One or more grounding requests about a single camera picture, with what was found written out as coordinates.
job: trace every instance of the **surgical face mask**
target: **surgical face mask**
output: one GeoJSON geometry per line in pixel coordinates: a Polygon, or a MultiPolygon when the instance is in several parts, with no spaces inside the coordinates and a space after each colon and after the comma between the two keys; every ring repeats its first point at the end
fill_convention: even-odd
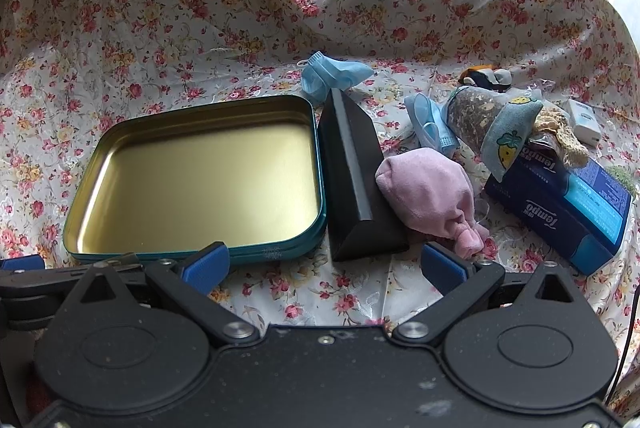
{"type": "Polygon", "coordinates": [[[451,158],[460,142],[444,121],[442,107],[423,93],[405,97],[404,106],[420,146],[451,158]]]}
{"type": "Polygon", "coordinates": [[[316,52],[306,61],[302,71],[302,90],[315,102],[324,102],[330,88],[347,90],[373,75],[370,66],[357,61],[337,61],[316,52]]]}

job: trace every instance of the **plush toy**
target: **plush toy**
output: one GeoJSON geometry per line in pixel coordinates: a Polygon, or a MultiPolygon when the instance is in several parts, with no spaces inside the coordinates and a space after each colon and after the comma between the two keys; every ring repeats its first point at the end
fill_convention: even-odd
{"type": "Polygon", "coordinates": [[[511,72],[504,68],[496,68],[493,65],[480,64],[466,69],[460,74],[460,84],[477,86],[485,90],[505,92],[511,88],[511,72]]]}
{"type": "Polygon", "coordinates": [[[405,226],[453,239],[462,258],[484,247],[489,232],[476,222],[471,182],[457,162],[431,148],[418,148],[387,157],[376,182],[405,226]]]}

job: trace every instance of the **tempo tissue pack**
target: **tempo tissue pack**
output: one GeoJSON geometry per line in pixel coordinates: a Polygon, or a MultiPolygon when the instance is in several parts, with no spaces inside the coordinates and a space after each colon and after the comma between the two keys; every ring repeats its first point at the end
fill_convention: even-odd
{"type": "Polygon", "coordinates": [[[586,275],[620,248],[631,195],[593,159],[567,170],[555,154],[525,146],[484,190],[586,275]]]}

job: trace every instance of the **floral tablecloth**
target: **floral tablecloth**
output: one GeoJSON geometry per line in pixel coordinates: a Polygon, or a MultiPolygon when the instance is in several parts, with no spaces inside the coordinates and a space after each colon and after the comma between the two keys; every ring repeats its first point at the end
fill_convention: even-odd
{"type": "MultiPolygon", "coordinates": [[[[65,215],[100,135],[124,119],[184,106],[300,93],[300,59],[322,50],[369,63],[350,95],[371,116],[386,154],[417,146],[402,98],[442,99],[466,67],[494,62],[516,86],[556,82],[550,98],[594,106],[604,131],[591,153],[639,175],[640,65],[604,0],[6,0],[0,22],[0,251],[71,263],[65,215]]],[[[456,156],[480,192],[487,173],[456,156]]],[[[243,185],[228,174],[229,184],[243,185]]],[[[633,204],[620,254],[575,276],[618,348],[640,282],[633,204]]],[[[498,204],[480,256],[508,270],[557,260],[498,204]]],[[[213,297],[260,328],[268,323],[395,324],[438,299],[418,248],[334,264],[326,242],[287,263],[235,270],[213,297]]],[[[640,408],[638,333],[616,395],[640,408]]]]}

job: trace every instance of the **bag of seeds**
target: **bag of seeds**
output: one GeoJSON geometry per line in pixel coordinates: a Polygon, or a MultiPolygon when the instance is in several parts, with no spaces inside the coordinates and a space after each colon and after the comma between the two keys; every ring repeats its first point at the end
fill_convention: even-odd
{"type": "Polygon", "coordinates": [[[476,86],[453,91],[444,106],[449,128],[469,146],[498,182],[531,133],[542,101],[476,86]]]}

